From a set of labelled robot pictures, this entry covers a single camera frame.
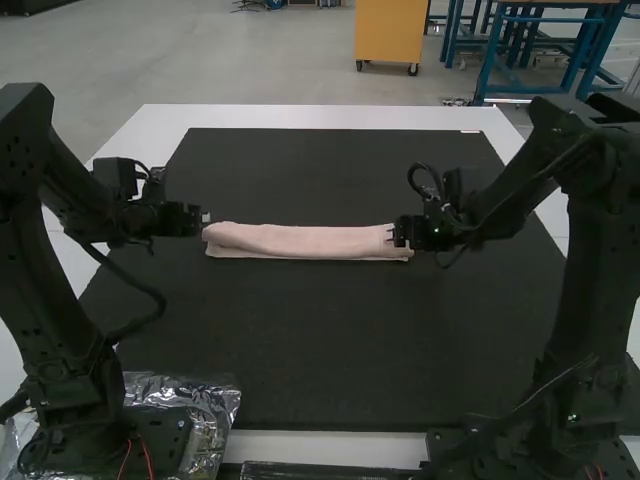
white table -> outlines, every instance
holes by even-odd
[[[505,164],[523,144],[518,132],[500,110],[491,107],[145,105],[95,156],[125,156],[136,158],[149,167],[162,166],[167,163],[187,130],[193,127],[458,130],[469,135],[483,132]],[[212,158],[215,155],[216,152],[211,152]],[[428,145],[425,146],[425,157],[428,159]],[[564,195],[556,191],[536,212],[566,255],[569,224]],[[98,264],[62,233],[58,220],[48,211],[45,212],[45,220],[55,251],[79,296],[96,272]],[[98,247],[103,252],[107,251],[105,245]],[[634,320],[628,350],[633,357],[640,358],[640,321],[635,317]],[[1,322],[0,378],[0,401],[9,398],[24,378],[18,349]],[[225,461],[242,463],[245,460],[269,460],[416,468],[421,460],[428,458],[424,436],[406,433],[234,430]],[[627,438],[625,442],[640,463],[640,440]]]

gray concrete floor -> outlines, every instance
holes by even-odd
[[[56,96],[55,126],[82,159],[145,103],[439,105],[475,89],[479,62],[445,70],[442,37],[425,37],[416,78],[392,65],[358,74],[353,9],[230,14],[230,4],[83,0],[0,18],[0,85],[47,85]],[[432,11],[444,10],[435,0]],[[561,72],[528,72],[527,80],[545,83]],[[526,135],[524,111],[505,110]]]

crinkled foil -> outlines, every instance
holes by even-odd
[[[125,372],[125,406],[187,408],[193,428],[179,472],[163,480],[213,479],[222,463],[231,425],[240,407],[240,390],[231,376],[203,382],[152,372]],[[9,420],[0,449],[0,479],[24,480],[16,470],[20,450],[38,429],[33,412],[23,412]],[[43,480],[107,480],[100,475],[64,476],[45,472]]]

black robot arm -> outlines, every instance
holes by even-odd
[[[541,392],[554,378],[563,376],[563,381],[536,396],[525,443],[537,470],[573,478],[601,441],[617,435],[623,420],[625,353],[640,295],[640,109],[631,99],[603,95],[592,96],[586,105],[559,102],[533,100],[532,135],[486,188],[474,188],[464,169],[439,178],[428,165],[412,167],[409,181],[422,196],[424,211],[400,217],[395,239],[399,246],[409,243],[433,252],[461,246],[462,253],[515,235],[558,186],[568,195],[570,240],[562,295],[531,392]],[[435,190],[416,185],[418,170],[435,177]],[[530,407],[532,399],[526,400]],[[485,433],[499,431],[488,426]],[[436,459],[425,476],[438,471],[442,461],[470,454],[473,440],[467,442]]]
[[[99,459],[126,443],[122,372],[112,342],[87,318],[69,285],[49,241],[42,204],[66,234],[133,284],[91,244],[114,248],[151,242],[153,236],[197,235],[201,212],[165,201],[162,171],[142,165],[146,171],[138,172],[141,164],[134,160],[97,159],[89,173],[56,135],[52,113],[53,96],[41,84],[0,90],[0,317],[27,373],[6,409],[28,396],[46,433],[38,449],[48,451],[53,432],[61,432],[58,443]],[[145,188],[134,198],[139,179]],[[153,289],[147,293],[154,295]]]

rolled towel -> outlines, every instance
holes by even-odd
[[[299,260],[399,260],[413,256],[397,248],[393,224],[372,227],[285,227],[219,222],[202,230],[206,254],[216,258]]]

